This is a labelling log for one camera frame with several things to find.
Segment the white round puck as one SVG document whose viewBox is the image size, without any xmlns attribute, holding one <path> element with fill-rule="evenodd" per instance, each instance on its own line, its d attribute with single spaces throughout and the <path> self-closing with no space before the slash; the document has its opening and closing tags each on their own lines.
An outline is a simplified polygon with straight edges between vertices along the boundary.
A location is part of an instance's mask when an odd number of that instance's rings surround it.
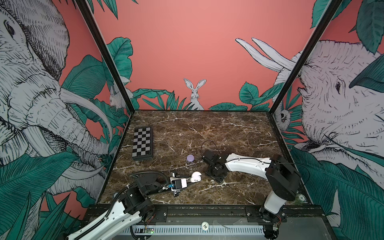
<svg viewBox="0 0 384 240">
<path fill-rule="evenodd" d="M 192 175 L 190 177 L 191 183 L 197 183 L 197 182 L 200 182 L 201 180 L 202 180 L 202 174 L 200 172 L 192 173 Z"/>
</svg>

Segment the purple earbud charging case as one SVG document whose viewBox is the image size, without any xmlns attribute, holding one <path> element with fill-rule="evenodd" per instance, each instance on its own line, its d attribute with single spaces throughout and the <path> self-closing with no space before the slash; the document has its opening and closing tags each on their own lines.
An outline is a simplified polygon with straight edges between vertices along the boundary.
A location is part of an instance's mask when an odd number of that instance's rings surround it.
<svg viewBox="0 0 384 240">
<path fill-rule="evenodd" d="M 186 160 L 187 160 L 187 162 L 192 163 L 195 160 L 195 156 L 194 155 L 187 155 Z"/>
</svg>

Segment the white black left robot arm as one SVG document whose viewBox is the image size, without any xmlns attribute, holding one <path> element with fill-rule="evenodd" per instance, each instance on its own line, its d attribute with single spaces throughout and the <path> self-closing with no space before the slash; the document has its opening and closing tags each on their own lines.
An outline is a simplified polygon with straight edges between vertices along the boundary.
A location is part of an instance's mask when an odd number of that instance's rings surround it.
<svg viewBox="0 0 384 240">
<path fill-rule="evenodd" d="M 156 210 L 148 195 L 171 191 L 177 197 L 181 190 L 202 180 L 200 172 L 191 176 L 173 172 L 167 177 L 159 171 L 140 171 L 130 176 L 135 181 L 118 192 L 108 210 L 66 239 L 111 240 L 137 223 L 154 219 Z"/>
</svg>

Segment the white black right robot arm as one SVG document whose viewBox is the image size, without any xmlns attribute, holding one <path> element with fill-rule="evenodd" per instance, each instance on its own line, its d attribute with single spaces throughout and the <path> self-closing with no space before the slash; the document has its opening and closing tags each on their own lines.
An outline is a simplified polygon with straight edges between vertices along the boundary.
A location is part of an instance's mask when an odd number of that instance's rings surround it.
<svg viewBox="0 0 384 240">
<path fill-rule="evenodd" d="M 218 155 L 206 150 L 202 160 L 209 165 L 206 174 L 218 183 L 224 181 L 228 172 L 241 172 L 268 180 L 272 191 L 266 197 L 259 214 L 266 223 L 283 221 L 281 208 L 286 202 L 295 200 L 300 187 L 301 174 L 281 155 L 261 159 L 234 153 Z"/>
</svg>

